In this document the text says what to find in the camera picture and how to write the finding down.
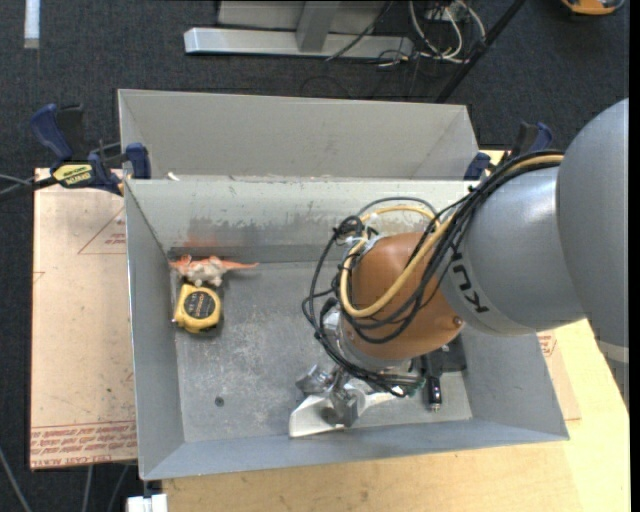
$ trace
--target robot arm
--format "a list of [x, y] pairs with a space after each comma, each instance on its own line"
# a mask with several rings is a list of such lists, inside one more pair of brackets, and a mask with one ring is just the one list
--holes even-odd
[[[305, 301], [341, 379], [410, 395], [425, 384], [411, 374], [412, 361], [465, 323], [514, 336], [587, 317], [619, 384], [628, 385], [628, 108], [625, 100], [597, 116], [566, 154], [506, 162], [443, 211], [414, 199], [345, 219], [318, 265], [332, 244], [346, 246], [335, 298], [316, 316], [318, 271]], [[394, 210], [419, 213], [426, 228], [372, 227], [372, 216]]]

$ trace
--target blue clamp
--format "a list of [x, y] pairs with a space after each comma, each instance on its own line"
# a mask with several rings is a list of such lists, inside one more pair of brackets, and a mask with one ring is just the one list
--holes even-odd
[[491, 157], [486, 153], [478, 153], [475, 158], [467, 167], [467, 172], [464, 173], [465, 180], [479, 180], [482, 177], [482, 173], [489, 168], [491, 163]]
[[53, 103], [45, 105], [31, 116], [29, 125], [38, 142], [45, 148], [49, 148], [58, 157], [57, 164], [59, 165], [61, 162], [71, 159], [73, 150], [58, 127], [57, 113], [58, 109]]
[[551, 147], [551, 143], [553, 142], [553, 134], [546, 124], [536, 123], [536, 126], [538, 127], [538, 135], [533, 141], [533, 144], [531, 144], [531, 147], [529, 147], [529, 153], [548, 149]]
[[[49, 169], [50, 174], [53, 174], [62, 164], [71, 162], [73, 158], [73, 149], [56, 121], [57, 113], [56, 105], [50, 103], [33, 114], [29, 123], [38, 142], [51, 149], [56, 155], [57, 160]], [[129, 144], [124, 154], [118, 155], [115, 159], [109, 158], [107, 160], [116, 160], [118, 163], [129, 161], [133, 168], [132, 176], [134, 178], [151, 178], [151, 164], [147, 150], [138, 142]], [[121, 186], [119, 185], [122, 180], [104, 165], [97, 150], [89, 153], [87, 162], [91, 165], [93, 176], [85, 181], [86, 185], [84, 186], [121, 195]]]

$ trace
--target gray bin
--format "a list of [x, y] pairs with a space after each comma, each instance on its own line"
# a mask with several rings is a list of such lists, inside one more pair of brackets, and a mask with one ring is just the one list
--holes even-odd
[[[348, 430], [288, 436], [296, 378], [329, 367], [300, 303], [331, 228], [380, 197], [460, 198], [477, 151], [464, 107], [121, 91], [120, 113], [123, 144], [145, 144], [154, 169], [125, 190], [141, 478], [567, 437], [536, 336], [470, 328], [439, 413], [416, 395]], [[184, 252], [260, 263], [225, 276], [212, 340], [171, 322], [167, 261]]]

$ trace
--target cardboard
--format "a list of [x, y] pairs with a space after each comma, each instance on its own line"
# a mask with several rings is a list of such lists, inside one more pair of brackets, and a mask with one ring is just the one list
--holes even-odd
[[34, 210], [30, 468], [135, 459], [124, 201], [54, 186]]

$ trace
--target white cable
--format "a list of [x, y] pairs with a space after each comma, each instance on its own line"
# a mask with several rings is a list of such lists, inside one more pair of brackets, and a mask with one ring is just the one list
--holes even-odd
[[405, 57], [404, 55], [402, 55], [400, 58], [395, 59], [391, 62], [385, 62], [383, 64], [378, 64], [379, 68], [388, 68], [390, 66], [397, 66], [398, 64], [400, 64], [401, 62], [407, 62], [409, 60], [409, 57]]
[[0, 463], [2, 463], [2, 467], [4, 467], [4, 471], [7, 474], [9, 483], [11, 484], [11, 487], [13, 487], [13, 491], [16, 493], [16, 497], [20, 501], [20, 504], [22, 505], [23, 510], [25, 512], [31, 512], [31, 507], [29, 506], [29, 503], [27, 503], [27, 500], [24, 497], [24, 494], [22, 493], [22, 489], [20, 489], [20, 486], [18, 485], [18, 481], [16, 480], [16, 477], [13, 474], [13, 471], [11, 470], [11, 466], [9, 466], [9, 461], [5, 457], [1, 446], [0, 446]]
[[[469, 15], [473, 19], [474, 23], [478, 26], [478, 30], [480, 31], [481, 39], [484, 39], [485, 36], [486, 36], [486, 30], [485, 30], [484, 24], [482, 23], [482, 20], [478, 16], [478, 14], [473, 9], [471, 9], [469, 6], [467, 6], [467, 4], [463, 0], [456, 0], [455, 4], [461, 6], [462, 8], [464, 8], [469, 13]], [[443, 61], [446, 61], [446, 62], [451, 62], [453, 64], [463, 64], [464, 63], [464, 59], [457, 58], [457, 55], [462, 51], [462, 48], [464, 46], [464, 42], [463, 42], [463, 38], [462, 38], [462, 32], [460, 31], [460, 27], [458, 26], [458, 24], [456, 23], [456, 21], [453, 18], [453, 15], [451, 13], [450, 7], [445, 8], [444, 12], [445, 12], [445, 14], [447, 16], [447, 20], [451, 23], [451, 25], [453, 26], [453, 29], [455, 30], [456, 37], [458, 39], [458, 47], [455, 50], [449, 49], [449, 50], [447, 50], [445, 52], [441, 52], [437, 48], [435, 48], [431, 44], [431, 42], [426, 38], [424, 32], [420, 28], [420, 24], [418, 23], [418, 18], [416, 17], [413, 1], [409, 2], [409, 13], [411, 15], [411, 23], [413, 25], [413, 28], [415, 29], [415, 31], [418, 33], [418, 35], [422, 38], [424, 43], [428, 46], [428, 48], [432, 52], [432, 53], [420, 52], [420, 56], [421, 57], [426, 57], [426, 58], [429, 58], [429, 59], [443, 60]]]
[[82, 512], [87, 512], [89, 508], [89, 494], [91, 493], [91, 481], [93, 479], [93, 465], [87, 470], [87, 481], [84, 485], [84, 495], [82, 497]]

